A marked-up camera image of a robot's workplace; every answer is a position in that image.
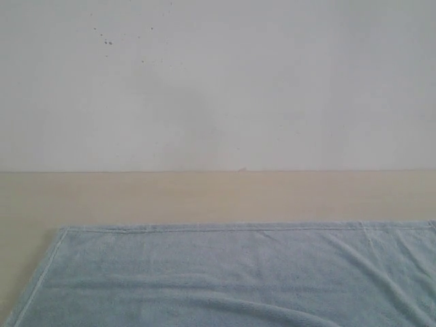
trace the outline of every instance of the beige table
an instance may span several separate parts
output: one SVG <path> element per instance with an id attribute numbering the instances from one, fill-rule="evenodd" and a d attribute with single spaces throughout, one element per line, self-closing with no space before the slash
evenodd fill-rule
<path id="1" fill-rule="evenodd" d="M 0 323 L 61 225 L 436 219 L 436 172 L 0 174 Z"/>

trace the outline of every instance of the fabric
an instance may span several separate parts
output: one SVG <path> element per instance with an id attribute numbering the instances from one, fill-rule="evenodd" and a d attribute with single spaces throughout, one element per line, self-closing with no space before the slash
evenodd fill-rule
<path id="1" fill-rule="evenodd" d="M 436 326 L 436 223 L 66 227 L 5 326 Z"/>

